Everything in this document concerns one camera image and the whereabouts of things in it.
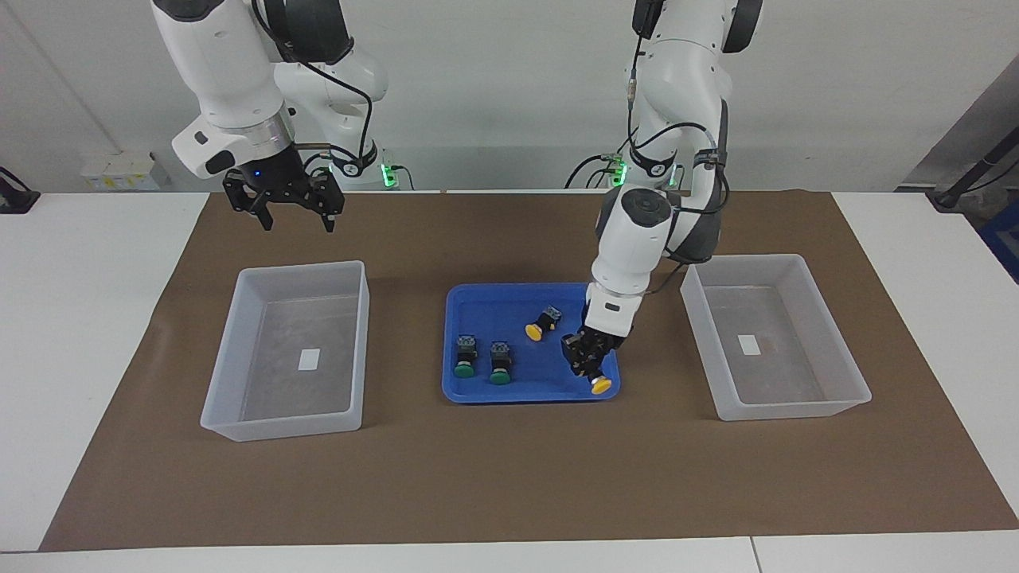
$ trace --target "white box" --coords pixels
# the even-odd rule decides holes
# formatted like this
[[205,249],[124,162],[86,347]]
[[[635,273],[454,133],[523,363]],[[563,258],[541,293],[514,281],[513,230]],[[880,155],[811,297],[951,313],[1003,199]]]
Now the white box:
[[360,428],[368,302],[361,261],[240,271],[202,427],[234,441]]
[[870,401],[803,257],[714,257],[681,292],[722,420],[830,416]]

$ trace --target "gray storage bin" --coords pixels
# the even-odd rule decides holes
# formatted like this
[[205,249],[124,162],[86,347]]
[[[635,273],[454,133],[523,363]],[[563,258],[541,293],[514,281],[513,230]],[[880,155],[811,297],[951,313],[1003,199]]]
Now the gray storage bin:
[[681,292],[722,420],[830,416],[870,401],[803,257],[714,257]]
[[361,261],[245,269],[202,427],[235,441],[356,430],[367,345]]

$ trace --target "brown mat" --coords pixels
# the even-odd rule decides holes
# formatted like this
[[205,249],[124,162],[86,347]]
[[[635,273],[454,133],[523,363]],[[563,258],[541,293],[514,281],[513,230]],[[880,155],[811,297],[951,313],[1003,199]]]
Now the brown mat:
[[[646,299],[608,403],[446,402],[446,292],[586,280],[599,201],[355,196],[327,236],[284,207],[264,233],[213,196],[42,549],[1019,527],[828,195],[738,194],[719,253],[806,257],[870,404],[718,421],[675,290]],[[250,444],[202,429],[237,272],[358,258],[372,296],[364,428]]]

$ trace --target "white label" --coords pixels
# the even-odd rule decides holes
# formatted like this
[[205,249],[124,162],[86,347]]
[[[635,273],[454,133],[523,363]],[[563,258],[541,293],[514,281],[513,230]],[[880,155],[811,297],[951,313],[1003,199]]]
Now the white label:
[[301,360],[298,361],[298,370],[318,370],[318,355],[321,353],[322,351],[317,348],[310,348],[301,351]]
[[753,334],[739,334],[740,347],[744,356],[760,356],[761,347],[757,345],[757,336]]

